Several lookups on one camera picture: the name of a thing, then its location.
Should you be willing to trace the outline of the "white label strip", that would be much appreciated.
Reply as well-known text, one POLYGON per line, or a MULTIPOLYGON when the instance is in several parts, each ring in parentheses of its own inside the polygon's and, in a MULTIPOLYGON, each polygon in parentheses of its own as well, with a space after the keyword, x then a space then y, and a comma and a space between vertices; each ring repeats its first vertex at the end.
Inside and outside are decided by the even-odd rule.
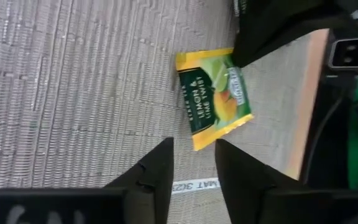
POLYGON ((207 179, 191 179, 174 182, 172 185, 172 194, 181 194, 198 190, 220 188, 221 184, 217 177, 207 179))

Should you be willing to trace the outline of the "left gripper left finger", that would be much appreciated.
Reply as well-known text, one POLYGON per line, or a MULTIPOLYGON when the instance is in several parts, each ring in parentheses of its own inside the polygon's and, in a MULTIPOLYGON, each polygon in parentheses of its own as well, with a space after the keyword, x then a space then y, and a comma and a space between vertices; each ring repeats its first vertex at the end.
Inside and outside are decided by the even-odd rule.
POLYGON ((166 224, 173 138, 98 188, 0 189, 0 224, 166 224))

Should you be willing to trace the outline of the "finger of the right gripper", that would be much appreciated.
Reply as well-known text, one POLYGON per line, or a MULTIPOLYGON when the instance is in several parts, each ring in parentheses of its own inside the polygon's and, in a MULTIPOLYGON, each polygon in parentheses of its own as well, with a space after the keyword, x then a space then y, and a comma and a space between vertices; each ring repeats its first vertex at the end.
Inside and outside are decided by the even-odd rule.
POLYGON ((358 28, 358 0, 234 0, 239 19, 232 61, 237 67, 315 30, 358 28))

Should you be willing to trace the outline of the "yellow lemon tea packet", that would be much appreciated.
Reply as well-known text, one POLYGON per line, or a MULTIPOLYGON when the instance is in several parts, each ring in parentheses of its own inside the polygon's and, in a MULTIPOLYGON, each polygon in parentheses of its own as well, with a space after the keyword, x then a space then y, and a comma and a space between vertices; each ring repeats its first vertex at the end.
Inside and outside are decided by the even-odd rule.
POLYGON ((232 62, 232 51, 225 48, 176 54, 195 151, 254 118, 243 74, 232 62))

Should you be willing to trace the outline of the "grey woven table mat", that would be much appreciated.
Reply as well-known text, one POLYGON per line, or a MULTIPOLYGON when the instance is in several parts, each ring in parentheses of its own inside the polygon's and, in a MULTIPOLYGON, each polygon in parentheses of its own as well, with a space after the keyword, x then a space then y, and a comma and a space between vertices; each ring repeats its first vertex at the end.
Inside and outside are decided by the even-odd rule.
MULTIPOLYGON (((0 189, 103 187, 165 138, 193 149, 175 57, 232 47, 232 0, 0 0, 0 189)), ((172 194, 168 224, 231 224, 220 188, 172 194)))

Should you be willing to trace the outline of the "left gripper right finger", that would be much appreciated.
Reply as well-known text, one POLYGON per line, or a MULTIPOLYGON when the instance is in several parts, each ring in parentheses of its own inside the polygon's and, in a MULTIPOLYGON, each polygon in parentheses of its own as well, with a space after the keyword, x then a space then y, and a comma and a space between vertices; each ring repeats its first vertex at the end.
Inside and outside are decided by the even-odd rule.
POLYGON ((310 188, 225 139, 215 161, 232 224, 358 224, 358 190, 310 188))

